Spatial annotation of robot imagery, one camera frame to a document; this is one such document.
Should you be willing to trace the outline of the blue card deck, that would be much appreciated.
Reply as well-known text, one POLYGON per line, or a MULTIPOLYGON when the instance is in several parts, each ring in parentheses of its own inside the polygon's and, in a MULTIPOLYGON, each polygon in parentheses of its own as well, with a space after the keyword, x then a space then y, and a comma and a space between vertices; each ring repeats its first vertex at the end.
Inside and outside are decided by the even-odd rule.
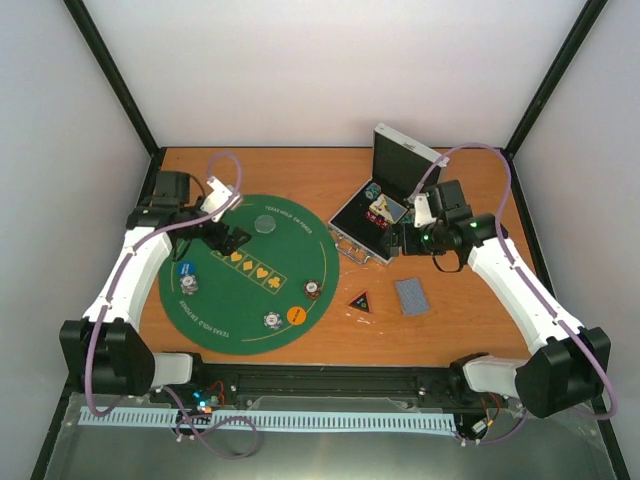
POLYGON ((395 282, 395 289, 404 316, 422 315, 429 311, 429 304, 418 278, 395 282))

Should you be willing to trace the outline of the clear acrylic dealer button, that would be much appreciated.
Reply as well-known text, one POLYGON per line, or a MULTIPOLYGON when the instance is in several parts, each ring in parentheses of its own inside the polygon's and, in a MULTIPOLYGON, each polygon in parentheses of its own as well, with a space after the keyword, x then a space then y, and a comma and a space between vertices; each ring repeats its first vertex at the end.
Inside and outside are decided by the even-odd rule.
POLYGON ((263 214, 258 216, 254 221, 254 229, 260 234, 270 234, 276 228, 276 220, 273 216, 263 214))

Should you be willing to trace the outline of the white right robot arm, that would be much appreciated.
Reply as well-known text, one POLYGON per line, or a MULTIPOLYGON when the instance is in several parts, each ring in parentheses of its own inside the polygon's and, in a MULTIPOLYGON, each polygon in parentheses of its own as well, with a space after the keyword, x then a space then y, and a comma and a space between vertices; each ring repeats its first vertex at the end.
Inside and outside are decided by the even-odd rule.
POLYGON ((477 353, 454 362, 457 390, 516 398, 537 418, 614 393, 606 373, 608 336, 559 304, 517 252, 498 214, 474 214, 456 180, 429 186, 410 201, 413 222, 385 233, 391 255, 455 254, 459 268, 474 272, 500 301, 530 353, 527 360, 477 353))

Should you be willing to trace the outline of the small blue blind button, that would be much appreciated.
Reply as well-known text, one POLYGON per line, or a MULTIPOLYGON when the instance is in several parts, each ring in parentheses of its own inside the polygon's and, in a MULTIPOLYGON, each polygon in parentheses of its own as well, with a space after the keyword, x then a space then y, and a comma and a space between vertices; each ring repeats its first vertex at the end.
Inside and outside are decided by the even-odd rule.
POLYGON ((193 276, 196 271, 196 266, 191 261, 180 262, 176 267, 176 272, 179 277, 193 276))

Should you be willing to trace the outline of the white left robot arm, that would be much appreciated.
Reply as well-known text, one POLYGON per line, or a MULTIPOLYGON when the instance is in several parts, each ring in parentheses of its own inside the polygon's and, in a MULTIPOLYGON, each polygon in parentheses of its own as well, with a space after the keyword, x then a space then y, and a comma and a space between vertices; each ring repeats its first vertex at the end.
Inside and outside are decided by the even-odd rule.
POLYGON ((201 400, 208 378, 190 353, 154 353, 140 336, 144 305, 178 241, 200 240, 229 255, 251 236, 222 220, 242 199, 239 185, 209 176, 208 195, 190 198, 192 177, 166 171, 127 218, 118 259, 97 298, 78 320, 67 320, 59 339, 70 375, 88 399, 94 395, 142 396, 172 385, 186 402, 201 400))

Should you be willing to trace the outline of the black triangular button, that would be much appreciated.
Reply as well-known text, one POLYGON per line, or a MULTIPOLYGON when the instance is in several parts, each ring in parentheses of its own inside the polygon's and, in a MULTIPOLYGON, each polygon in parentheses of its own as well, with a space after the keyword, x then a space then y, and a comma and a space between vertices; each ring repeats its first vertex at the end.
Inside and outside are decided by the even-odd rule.
POLYGON ((364 290, 360 292, 352 300, 349 301, 348 306, 355 310, 358 310, 359 312, 370 314, 372 311, 372 307, 368 291, 364 290))

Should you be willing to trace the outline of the orange big blind button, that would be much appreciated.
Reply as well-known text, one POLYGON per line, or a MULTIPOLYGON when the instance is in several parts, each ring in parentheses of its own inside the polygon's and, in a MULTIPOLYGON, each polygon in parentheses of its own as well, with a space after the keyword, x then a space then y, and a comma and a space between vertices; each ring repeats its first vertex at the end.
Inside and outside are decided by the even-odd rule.
POLYGON ((293 306, 286 313, 287 321, 290 325, 302 325, 307 319, 307 311, 301 306, 293 306))

